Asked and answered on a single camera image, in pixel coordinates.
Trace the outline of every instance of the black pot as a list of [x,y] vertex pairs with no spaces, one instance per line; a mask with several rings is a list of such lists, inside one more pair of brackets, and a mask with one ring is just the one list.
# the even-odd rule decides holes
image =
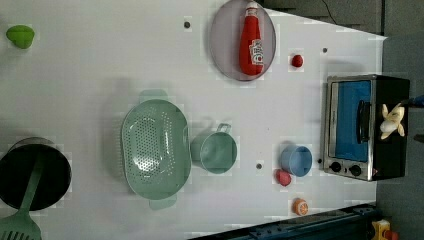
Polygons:
[[0,161],[0,198],[7,205],[20,208],[38,154],[43,170],[30,210],[50,207],[67,192],[71,166],[66,157],[47,139],[27,138],[12,146]]

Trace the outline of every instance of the toaster oven window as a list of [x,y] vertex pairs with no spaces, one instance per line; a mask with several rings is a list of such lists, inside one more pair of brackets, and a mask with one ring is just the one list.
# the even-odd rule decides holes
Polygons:
[[358,140],[361,124],[360,102],[371,101],[370,81],[332,84],[330,156],[352,161],[368,161],[368,142]]

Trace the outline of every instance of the toaster oven door handle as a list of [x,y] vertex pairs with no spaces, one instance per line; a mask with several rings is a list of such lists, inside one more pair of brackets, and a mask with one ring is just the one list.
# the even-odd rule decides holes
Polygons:
[[358,144],[368,142],[370,139],[370,106],[371,104],[369,102],[363,100],[359,101],[356,117],[356,136]]

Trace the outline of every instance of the green spatula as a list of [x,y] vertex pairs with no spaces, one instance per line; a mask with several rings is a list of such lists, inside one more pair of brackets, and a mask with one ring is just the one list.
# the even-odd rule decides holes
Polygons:
[[40,228],[29,216],[29,209],[40,181],[42,163],[39,154],[35,160],[34,169],[18,212],[0,220],[0,240],[41,240]]

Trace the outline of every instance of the bottle label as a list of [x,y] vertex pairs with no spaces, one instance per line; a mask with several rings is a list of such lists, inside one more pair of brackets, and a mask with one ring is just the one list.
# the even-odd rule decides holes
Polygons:
[[253,65],[264,65],[264,54],[262,49],[262,40],[255,39],[252,41],[252,45],[249,46],[250,58]]
[[253,16],[253,17],[258,17],[258,9],[256,8],[249,8],[246,10],[246,16]]

